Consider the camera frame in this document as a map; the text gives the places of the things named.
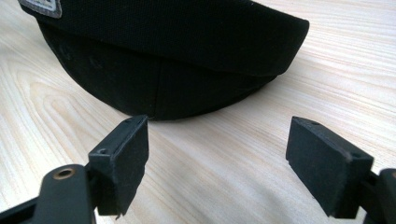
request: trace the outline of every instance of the label on cap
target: label on cap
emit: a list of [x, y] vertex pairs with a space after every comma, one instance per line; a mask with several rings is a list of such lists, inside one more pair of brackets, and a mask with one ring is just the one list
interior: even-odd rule
[[21, 5], [29, 7], [45, 16], [59, 19], [62, 17], [60, 0], [18, 0]]

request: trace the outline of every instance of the screw hole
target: screw hole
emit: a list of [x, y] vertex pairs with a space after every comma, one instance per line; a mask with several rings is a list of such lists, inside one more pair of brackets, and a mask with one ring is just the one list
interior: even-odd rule
[[63, 179], [67, 179], [70, 176], [74, 175], [74, 173], [76, 172], [75, 169], [72, 168], [64, 168], [61, 171], [55, 173], [55, 175], [53, 175], [54, 179], [57, 180], [63, 180]]
[[107, 150], [105, 148], [101, 148], [101, 149], [98, 150], [98, 153], [99, 154], [106, 154]]

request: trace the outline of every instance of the black cap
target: black cap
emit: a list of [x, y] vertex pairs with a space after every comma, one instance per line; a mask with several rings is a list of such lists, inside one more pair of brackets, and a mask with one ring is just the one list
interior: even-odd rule
[[130, 114], [181, 119], [290, 66], [309, 22], [247, 0], [20, 0], [66, 72]]

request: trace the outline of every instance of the wooden table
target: wooden table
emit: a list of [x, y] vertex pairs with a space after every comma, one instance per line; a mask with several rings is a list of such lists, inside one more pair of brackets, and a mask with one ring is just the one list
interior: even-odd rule
[[[292, 116], [316, 120], [396, 167], [396, 1], [261, 0], [311, 28], [290, 69], [246, 100], [149, 123], [146, 174], [117, 223], [361, 223], [325, 216], [285, 160]], [[0, 2], [0, 211], [128, 118], [62, 69], [33, 17]], [[99, 223], [114, 218], [99, 217]]]

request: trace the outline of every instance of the clamp jaw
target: clamp jaw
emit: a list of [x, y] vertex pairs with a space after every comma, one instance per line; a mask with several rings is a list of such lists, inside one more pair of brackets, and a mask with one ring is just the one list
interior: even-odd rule
[[148, 118], [126, 119], [89, 153], [89, 162], [46, 174], [38, 197], [0, 214], [7, 223], [95, 223], [99, 215], [125, 215], [149, 159]]
[[396, 169], [371, 172], [374, 158], [309, 119], [291, 121], [286, 159], [327, 216], [396, 223]]

